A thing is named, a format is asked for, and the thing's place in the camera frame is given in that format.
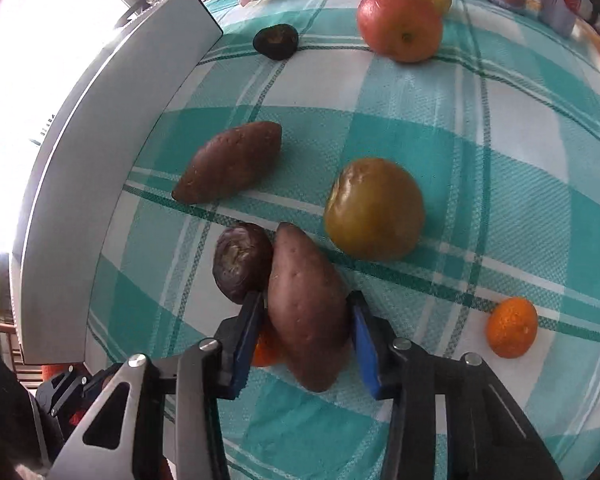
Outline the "white cardboard box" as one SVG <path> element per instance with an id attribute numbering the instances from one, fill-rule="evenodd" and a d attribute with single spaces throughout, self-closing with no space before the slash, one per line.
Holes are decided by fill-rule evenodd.
<path id="1" fill-rule="evenodd" d="M 56 113 L 9 257 L 26 363 L 84 360 L 97 262 L 122 186 L 166 105 L 222 33 L 201 0 L 160 0 L 102 48 Z"/>

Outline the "dark wrinkled passion fruit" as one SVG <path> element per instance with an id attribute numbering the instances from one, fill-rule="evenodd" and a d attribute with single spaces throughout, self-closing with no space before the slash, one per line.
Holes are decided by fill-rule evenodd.
<path id="1" fill-rule="evenodd" d="M 249 292 L 263 292 L 272 271 L 274 247 L 266 232 L 250 222 L 238 222 L 217 239 L 212 275 L 217 288 L 234 304 Z"/>

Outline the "olive green apple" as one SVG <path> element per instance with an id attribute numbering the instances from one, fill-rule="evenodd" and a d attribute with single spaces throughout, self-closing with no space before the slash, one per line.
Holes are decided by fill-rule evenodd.
<path id="1" fill-rule="evenodd" d="M 333 182 L 324 212 L 325 231 L 347 255 L 391 261 L 412 252 L 426 213 L 411 174 L 378 157 L 350 162 Z"/>

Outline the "purple sweet potato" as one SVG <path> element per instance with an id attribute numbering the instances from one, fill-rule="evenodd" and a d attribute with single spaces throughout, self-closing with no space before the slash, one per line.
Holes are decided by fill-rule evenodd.
<path id="1" fill-rule="evenodd" d="M 267 290 L 267 312 L 287 367 L 309 391 L 324 392 L 347 364 L 352 313 L 340 274 L 300 228 L 280 223 Z"/>
<path id="2" fill-rule="evenodd" d="M 248 122 L 213 136 L 190 159 L 173 200 L 208 204 L 252 188 L 276 166 L 281 140 L 283 127 L 277 122 Z"/>

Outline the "teal checked tablecloth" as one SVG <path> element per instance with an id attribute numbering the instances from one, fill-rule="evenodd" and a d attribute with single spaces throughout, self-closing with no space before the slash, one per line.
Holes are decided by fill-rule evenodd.
<path id="1" fill-rule="evenodd" d="M 86 363 L 182 352 L 237 308 L 217 289 L 217 237 L 242 220 L 313 237 L 347 285 L 427 351 L 481 354 L 562 474 L 600 462 L 600 73 L 584 46 L 487 0 L 455 0 L 437 56 L 399 65 L 358 35 L 359 0 L 210 0 L 223 37 L 190 73 L 126 178 L 102 247 Z M 254 50 L 289 24 L 297 52 Z M 274 169 L 248 190 L 184 205 L 172 191 L 217 134 L 277 122 Z M 426 208 L 399 262 L 347 257 L 323 209 L 340 169 L 366 156 L 403 166 Z M 512 297 L 538 315 L 521 358 L 490 350 L 490 314 Z"/>

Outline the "tangerine under sweet potato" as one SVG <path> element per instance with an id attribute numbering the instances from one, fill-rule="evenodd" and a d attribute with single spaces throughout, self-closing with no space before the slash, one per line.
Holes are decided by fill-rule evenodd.
<path id="1" fill-rule="evenodd" d="M 283 358 L 279 338 L 273 330 L 262 330 L 255 346 L 251 365 L 268 367 L 275 365 Z"/>

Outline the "purple sweet potato front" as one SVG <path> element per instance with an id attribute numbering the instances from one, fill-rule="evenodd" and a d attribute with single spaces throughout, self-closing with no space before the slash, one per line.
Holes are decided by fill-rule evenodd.
<path id="1" fill-rule="evenodd" d="M 340 274 L 300 228 L 280 223 L 267 290 L 267 312 L 287 367 L 309 391 L 324 392 L 347 364 L 352 313 Z"/>

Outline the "purple sweet potato back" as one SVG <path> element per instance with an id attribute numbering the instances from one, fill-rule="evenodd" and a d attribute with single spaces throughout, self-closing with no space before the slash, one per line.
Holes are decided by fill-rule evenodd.
<path id="1" fill-rule="evenodd" d="M 276 166 L 281 140 L 283 127 L 277 122 L 248 122 L 213 136 L 190 159 L 173 200 L 208 204 L 252 188 Z"/>

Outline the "small orange tangerine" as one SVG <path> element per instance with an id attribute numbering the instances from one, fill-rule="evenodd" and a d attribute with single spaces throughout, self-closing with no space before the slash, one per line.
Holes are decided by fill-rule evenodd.
<path id="1" fill-rule="evenodd" d="M 493 310 L 487 320 L 485 336 L 496 356 L 521 358 L 534 344 L 538 315 L 534 304 L 523 297 L 512 297 Z"/>

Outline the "small dark fruit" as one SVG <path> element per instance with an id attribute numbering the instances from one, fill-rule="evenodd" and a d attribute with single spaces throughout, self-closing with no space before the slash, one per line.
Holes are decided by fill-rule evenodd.
<path id="1" fill-rule="evenodd" d="M 299 47 L 299 33 L 289 24 L 265 27 L 254 36 L 254 50 L 274 61 L 291 58 Z"/>

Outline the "red orange apple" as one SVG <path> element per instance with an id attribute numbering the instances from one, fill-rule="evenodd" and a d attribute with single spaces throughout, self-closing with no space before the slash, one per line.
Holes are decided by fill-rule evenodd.
<path id="1" fill-rule="evenodd" d="M 430 0 L 361 0 L 359 35 L 369 49 L 397 63 L 419 63 L 437 53 L 443 21 Z"/>

